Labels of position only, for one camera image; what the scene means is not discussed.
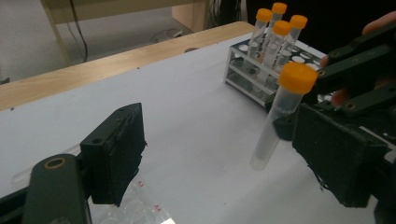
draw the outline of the person's hand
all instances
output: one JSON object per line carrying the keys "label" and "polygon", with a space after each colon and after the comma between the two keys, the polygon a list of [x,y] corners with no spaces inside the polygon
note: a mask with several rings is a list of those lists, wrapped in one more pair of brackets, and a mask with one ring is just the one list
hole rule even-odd
{"label": "person's hand", "polygon": [[[362,34],[363,35],[367,35],[370,34],[372,31],[379,29],[380,27],[391,23],[393,21],[396,21],[396,11],[392,11],[388,14],[386,14],[385,16],[379,18],[376,21],[372,21],[370,23],[368,23],[362,30]],[[320,61],[320,66],[324,67],[327,64],[328,61],[328,57],[325,56],[322,58],[322,60]],[[396,76],[385,76],[385,77],[380,77],[376,83],[375,83],[375,87],[379,88],[382,87],[386,84],[389,84],[390,82],[394,82],[396,81]],[[336,91],[333,95],[332,95],[332,104],[333,105],[342,105],[343,102],[345,102],[346,100],[348,100],[350,98],[348,90],[347,89],[342,89],[339,91]]]}

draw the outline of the wooden edge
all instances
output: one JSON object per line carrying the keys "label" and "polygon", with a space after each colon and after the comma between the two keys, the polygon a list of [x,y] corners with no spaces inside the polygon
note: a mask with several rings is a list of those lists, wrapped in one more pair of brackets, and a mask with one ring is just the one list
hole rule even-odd
{"label": "wooden edge", "polygon": [[88,63],[0,85],[0,110],[11,109],[15,106],[33,102],[63,91],[69,91],[149,63],[177,56],[189,48],[206,47],[251,33],[252,31],[252,25],[238,21]]}

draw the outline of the screw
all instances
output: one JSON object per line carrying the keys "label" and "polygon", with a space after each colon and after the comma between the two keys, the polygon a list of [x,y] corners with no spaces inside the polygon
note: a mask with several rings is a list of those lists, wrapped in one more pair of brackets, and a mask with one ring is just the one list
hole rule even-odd
{"label": "screw", "polygon": [[324,76],[326,74],[326,70],[319,70],[318,71],[318,76],[320,76],[320,77],[322,77],[322,76]]}
{"label": "screw", "polygon": [[46,164],[44,164],[44,167],[48,170],[53,170],[63,166],[65,162],[66,162],[65,158],[58,157],[50,161],[47,161]]}
{"label": "screw", "polygon": [[354,110],[354,109],[356,108],[356,104],[355,104],[355,103],[347,103],[347,104],[345,105],[345,108],[346,108],[347,110]]}
{"label": "screw", "polygon": [[331,56],[336,58],[336,57],[340,56],[340,52],[334,51],[334,52],[332,52]]}

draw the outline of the test tube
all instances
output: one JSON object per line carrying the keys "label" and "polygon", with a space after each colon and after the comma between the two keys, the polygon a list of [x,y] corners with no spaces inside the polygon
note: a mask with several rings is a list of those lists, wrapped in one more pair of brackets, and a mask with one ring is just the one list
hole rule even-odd
{"label": "test tube", "polygon": [[294,113],[304,94],[311,91],[317,77],[317,72],[306,64],[295,62],[285,64],[278,79],[280,87],[250,161],[253,169],[264,169],[279,142],[273,125],[274,120]]}
{"label": "test tube", "polygon": [[271,20],[271,17],[272,12],[270,9],[260,8],[257,11],[256,24],[254,25],[253,34],[248,42],[247,50],[247,55],[254,60],[258,60],[260,58],[260,47],[262,46],[265,29],[267,28],[268,21]]}
{"label": "test tube", "polygon": [[283,43],[282,48],[280,49],[279,55],[277,56],[274,71],[280,73],[285,65],[289,61],[289,57],[293,50],[294,45],[297,42],[298,36],[300,32],[305,28],[306,23],[308,22],[308,18],[301,15],[294,15],[290,19],[290,32],[285,37],[285,41]]}
{"label": "test tube", "polygon": [[279,3],[279,2],[273,3],[273,6],[271,8],[271,10],[273,12],[272,17],[271,17],[270,23],[268,24],[267,35],[264,37],[265,39],[263,40],[263,43],[262,43],[262,49],[261,49],[262,56],[264,56],[265,51],[267,51],[267,47],[270,42],[271,33],[275,26],[275,23],[277,21],[282,20],[283,14],[285,14],[287,7],[288,7],[288,5],[286,5],[284,3]]}
{"label": "test tube", "polygon": [[[287,21],[277,21],[275,23],[262,65],[269,69],[272,69],[276,56],[279,53],[280,48],[282,47],[283,40],[285,36],[289,33],[290,28],[290,24]],[[257,76],[257,80],[261,84],[265,85],[268,75],[269,74],[267,72],[261,70]]]}

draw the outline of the orange test tube cap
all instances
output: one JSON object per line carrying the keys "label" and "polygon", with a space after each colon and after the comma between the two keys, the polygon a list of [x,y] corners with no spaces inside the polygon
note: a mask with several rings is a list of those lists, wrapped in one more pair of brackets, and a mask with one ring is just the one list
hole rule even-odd
{"label": "orange test tube cap", "polygon": [[270,9],[260,8],[259,11],[257,11],[256,20],[268,22],[271,20],[271,17],[272,11]]}
{"label": "orange test tube cap", "polygon": [[312,90],[318,73],[304,63],[286,63],[280,73],[280,86],[297,94],[306,94]]}
{"label": "orange test tube cap", "polygon": [[305,16],[301,16],[301,15],[294,15],[290,19],[291,27],[294,27],[297,29],[304,29],[307,22],[308,22],[308,18]]}
{"label": "orange test tube cap", "polygon": [[291,26],[287,21],[276,21],[273,32],[277,35],[287,35],[290,32]]}
{"label": "orange test tube cap", "polygon": [[272,7],[272,11],[274,13],[283,15],[283,14],[285,14],[287,7],[288,7],[288,5],[286,5],[284,3],[274,3],[273,7]]}

